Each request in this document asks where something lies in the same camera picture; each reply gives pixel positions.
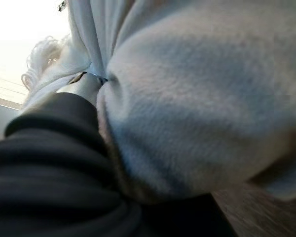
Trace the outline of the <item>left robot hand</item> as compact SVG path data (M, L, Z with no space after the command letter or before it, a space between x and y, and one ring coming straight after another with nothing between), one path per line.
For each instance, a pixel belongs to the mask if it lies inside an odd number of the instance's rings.
M0 140L0 237L233 237L211 195L156 206L118 189L83 72L15 118Z

